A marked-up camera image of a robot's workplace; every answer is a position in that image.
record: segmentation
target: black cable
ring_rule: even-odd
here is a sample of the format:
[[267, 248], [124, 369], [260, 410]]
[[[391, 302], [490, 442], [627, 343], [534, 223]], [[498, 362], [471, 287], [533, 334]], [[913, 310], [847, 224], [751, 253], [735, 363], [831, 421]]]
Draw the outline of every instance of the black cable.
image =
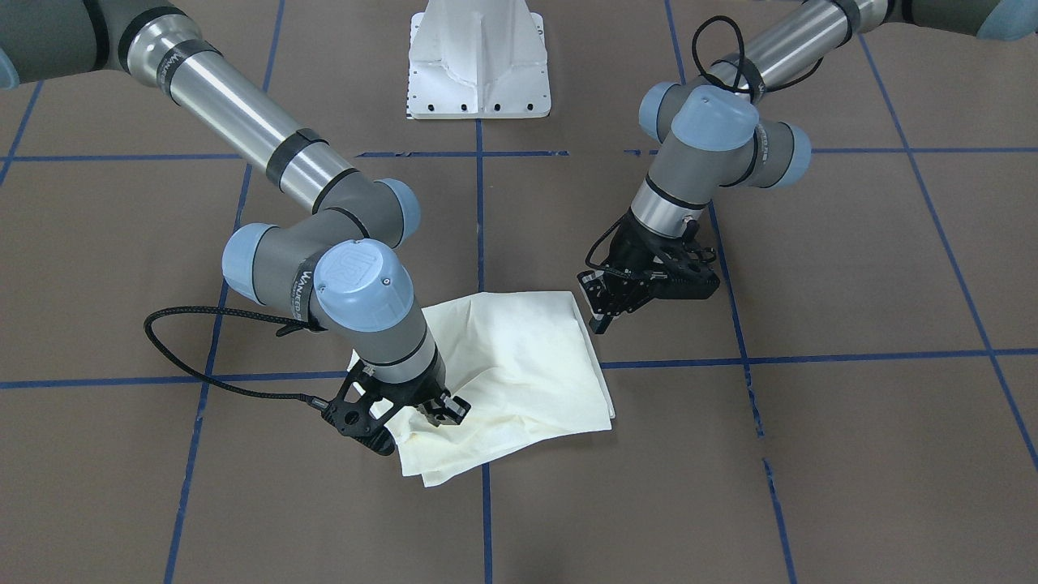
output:
[[152, 326], [155, 324], [156, 321], [175, 314], [212, 314], [212, 315], [222, 315], [222, 316], [234, 316], [238, 318], [248, 318], [251, 321], [258, 321], [262, 323], [272, 323], [275, 325], [282, 325], [283, 328], [280, 331], [278, 331], [279, 337], [288, 335], [289, 333], [293, 333], [295, 331], [301, 331], [303, 329], [307, 331], [323, 331], [323, 329], [321, 329], [320, 327], [302, 321], [294, 321], [291, 318], [283, 318], [268, 314], [254, 313], [250, 311], [241, 311], [238, 309], [226, 309], [221, 307], [172, 307], [169, 309], [156, 311], [147, 315], [147, 318], [144, 319], [144, 335], [147, 336], [148, 341], [152, 341], [152, 344], [155, 345], [155, 349], [159, 350], [159, 353], [162, 354], [163, 357], [168, 359], [170, 363], [179, 367], [181, 371], [188, 373], [189, 376], [200, 382], [206, 382], [211, 386], [216, 386], [217, 388], [220, 388], [222, 390], [227, 390], [228, 392], [233, 392], [247, 397], [257, 397], [262, 399], [295, 399], [305, 402], [309, 406], [313, 406], [312, 400], [319, 399], [316, 396], [306, 394], [275, 394], [267, 392], [253, 392], [250, 390], [246, 390], [244, 388], [231, 386], [230, 384], [224, 384], [223, 382], [217, 380], [216, 378], [207, 376], [200, 371], [193, 369], [190, 365], [184, 363], [176, 356], [174, 356], [173, 353], [170, 352], [169, 349], [166, 347], [166, 345], [164, 345], [162, 341], [160, 341], [159, 338], [155, 336], [155, 331], [153, 331]]
[[622, 223], [623, 221], [624, 221], [624, 217], [621, 217], [621, 218], [617, 219], [617, 222], [612, 223], [612, 225], [609, 228], [605, 229], [605, 232], [603, 232], [595, 241], [595, 243], [592, 244], [591, 249], [588, 250], [588, 255], [584, 256], [584, 265], [588, 266], [589, 268], [593, 269], [593, 270], [602, 270], [605, 273], [612, 274], [612, 275], [614, 275], [617, 277], [621, 277], [621, 278], [624, 278], [624, 279], [635, 279], [635, 280], [636, 279], [647, 279], [647, 277], [644, 276], [644, 275], [639, 277], [639, 276], [636, 276], [636, 275], [634, 275], [632, 273], [622, 272], [622, 271], [618, 270], [617, 268], [612, 268], [612, 267], [601, 265], [601, 263], [596, 263], [596, 262], [594, 262], [594, 261], [591, 260], [591, 256], [595, 254], [595, 251], [598, 249], [598, 246], [601, 245], [603, 241], [605, 241], [605, 238], [609, 237], [609, 233], [611, 233], [612, 231], [617, 230], [617, 227], [620, 226], [620, 223]]
[[[714, 23], [717, 23], [717, 22], [722, 22], [722, 23], [729, 25], [730, 27], [732, 27], [732, 30], [735, 32], [735, 40], [736, 40], [736, 43], [738, 45], [739, 61], [738, 61], [738, 64], [736, 64], [735, 81], [733, 82], [733, 85], [727, 85], [720, 79], [717, 79], [716, 76], [711, 75], [709, 72], [707, 72], [706, 67], [703, 66], [703, 62], [700, 60], [700, 50], [699, 50], [700, 35], [703, 34], [703, 31], [706, 30], [707, 27], [709, 27], [710, 25], [712, 25]], [[788, 83], [783, 83], [783, 84], [776, 85], [774, 87], [767, 87], [767, 92], [773, 93], [775, 91], [781, 91], [783, 89], [788, 89], [788, 88], [792, 87], [793, 85], [796, 85], [797, 83], [799, 83], [799, 82], [803, 81], [804, 79], [811, 77], [812, 75], [815, 74], [816, 71], [818, 71], [818, 67], [822, 65], [822, 60], [823, 59], [824, 59], [824, 57], [818, 59], [815, 62], [814, 66], [811, 67], [811, 71], [809, 71], [808, 73], [803, 74], [802, 76], [794, 79], [793, 81], [790, 81]], [[720, 87], [721, 89], [725, 89], [727, 91], [732, 91], [734, 93], [750, 93], [752, 92], [752, 89], [741, 89], [738, 86], [739, 85], [739, 80], [742, 79], [743, 77], [745, 77], [745, 75], [743, 75], [743, 73], [742, 73], [742, 68], [746, 64], [746, 45], [745, 45], [745, 41], [743, 40], [742, 29], [740, 29], [738, 23], [736, 23], [731, 18], [722, 16], [722, 15], [718, 15], [716, 17], [708, 19], [706, 22], [704, 22], [702, 25], [700, 25], [700, 27], [698, 29], [695, 29], [695, 33], [692, 34], [692, 62], [695, 63], [695, 69], [699, 72], [700, 76], [702, 76], [704, 79], [706, 79], [707, 82], [709, 82], [711, 85], [713, 85], [715, 87]]]
[[[736, 65], [735, 81], [733, 85], [726, 85], [720, 79], [710, 75], [706, 67], [703, 66], [703, 62], [700, 60], [700, 35], [715, 22], [722, 22], [732, 27], [732, 30], [735, 32], [735, 40], [739, 47], [739, 64]], [[734, 93], [748, 93], [750, 91], [749, 89], [740, 89], [738, 86], [739, 79], [743, 77], [742, 67], [746, 64], [746, 44], [742, 38], [742, 29], [740, 29], [739, 25], [736, 24], [736, 22], [731, 18], [723, 15], [717, 15], [716, 17], [707, 20], [707, 22], [703, 23], [698, 29], [695, 29], [695, 33], [692, 34], [692, 62], [695, 63], [695, 69], [700, 72], [700, 75], [709, 81], [711, 85]]]

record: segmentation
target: silver arm tube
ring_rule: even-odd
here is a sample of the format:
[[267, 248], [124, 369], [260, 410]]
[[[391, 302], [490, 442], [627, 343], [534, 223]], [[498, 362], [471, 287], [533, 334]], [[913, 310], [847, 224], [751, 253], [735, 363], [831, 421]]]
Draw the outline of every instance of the silver arm tube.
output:
[[[887, 0], [808, 0], [746, 44], [746, 66], [756, 79], [743, 79], [739, 88], [753, 92], [740, 94], [757, 103], [766, 93], [760, 84], [775, 87], [792, 81], [851, 35], [882, 24], [887, 7]], [[709, 73], [731, 85], [735, 62], [736, 56], [726, 58]]]
[[[353, 167], [204, 44], [185, 16], [167, 15], [144, 26], [130, 45], [127, 65], [135, 79], [162, 88], [308, 208]], [[290, 141], [295, 144], [285, 149]]]

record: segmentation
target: brown floor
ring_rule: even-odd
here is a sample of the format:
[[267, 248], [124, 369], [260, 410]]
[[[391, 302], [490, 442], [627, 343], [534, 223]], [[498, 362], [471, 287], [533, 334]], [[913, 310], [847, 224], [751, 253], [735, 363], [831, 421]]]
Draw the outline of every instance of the brown floor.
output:
[[[529, 0], [552, 113], [480, 124], [404, 118], [425, 3], [181, 2], [367, 174], [414, 187], [401, 256], [425, 305], [576, 291], [651, 162], [637, 106], [679, 79], [670, 24], [689, 73], [707, 18], [752, 36], [797, 4]], [[731, 46], [711, 31], [704, 56]], [[141, 333], [221, 302], [240, 207], [304, 210], [125, 75], [0, 92], [0, 582], [1038, 582], [1036, 65], [1035, 36], [887, 25], [765, 100], [812, 169], [717, 196], [713, 299], [596, 339], [613, 432], [430, 490], [300, 405], [201, 388]], [[345, 342], [271, 333], [160, 330], [249, 387], [333, 393]]]

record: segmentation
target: white cloth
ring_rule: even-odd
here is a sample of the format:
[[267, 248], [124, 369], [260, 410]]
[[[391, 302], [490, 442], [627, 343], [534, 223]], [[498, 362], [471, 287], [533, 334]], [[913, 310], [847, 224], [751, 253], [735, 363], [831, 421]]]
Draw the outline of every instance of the white cloth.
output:
[[543, 440], [611, 428], [612, 401], [569, 291], [480, 294], [422, 312], [447, 389], [472, 409], [459, 426], [433, 427], [413, 408], [393, 416], [386, 427], [404, 476], [435, 486]]

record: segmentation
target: light blue joint cap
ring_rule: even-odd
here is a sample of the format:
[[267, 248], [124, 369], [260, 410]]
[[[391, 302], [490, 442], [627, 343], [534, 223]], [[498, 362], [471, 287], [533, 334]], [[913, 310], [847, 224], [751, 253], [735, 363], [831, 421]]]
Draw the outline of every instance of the light blue joint cap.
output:
[[411, 276], [385, 243], [344, 241], [313, 269], [318, 302], [338, 325], [358, 333], [392, 329], [414, 305]]
[[400, 202], [400, 210], [404, 213], [404, 234], [401, 235], [397, 245], [393, 245], [393, 248], [397, 248], [407, 238], [414, 234], [414, 231], [418, 230], [418, 225], [421, 224], [421, 205], [418, 204], [418, 197], [414, 195], [411, 187], [401, 180], [397, 178], [379, 178], [375, 182], [382, 183], [392, 190], [393, 194], [397, 195], [397, 200]]
[[691, 147], [728, 151], [748, 142], [760, 119], [757, 108], [735, 93], [700, 85], [674, 116], [671, 132]]
[[1019, 40], [1038, 29], [1038, 0], [1002, 0], [977, 31], [978, 38]]
[[641, 98], [641, 106], [638, 107], [638, 124], [641, 126], [641, 131], [649, 134], [649, 137], [657, 142], [660, 141], [659, 133], [656, 130], [659, 120], [659, 108], [663, 105], [663, 96], [675, 85], [677, 83], [670, 81], [653, 85], [653, 88], [649, 89], [646, 96]]
[[223, 279], [239, 295], [263, 305], [256, 299], [255, 285], [252, 282], [252, 263], [256, 256], [260, 240], [268, 230], [277, 225], [269, 223], [249, 223], [235, 231], [223, 248]]
[[0, 49], [0, 89], [13, 89], [21, 84], [15, 63], [10, 62], [7, 53]]
[[777, 183], [767, 187], [769, 189], [782, 188], [799, 180], [811, 166], [811, 138], [808, 133], [792, 123], [786, 126], [793, 132], [793, 158], [789, 161], [786, 173]]

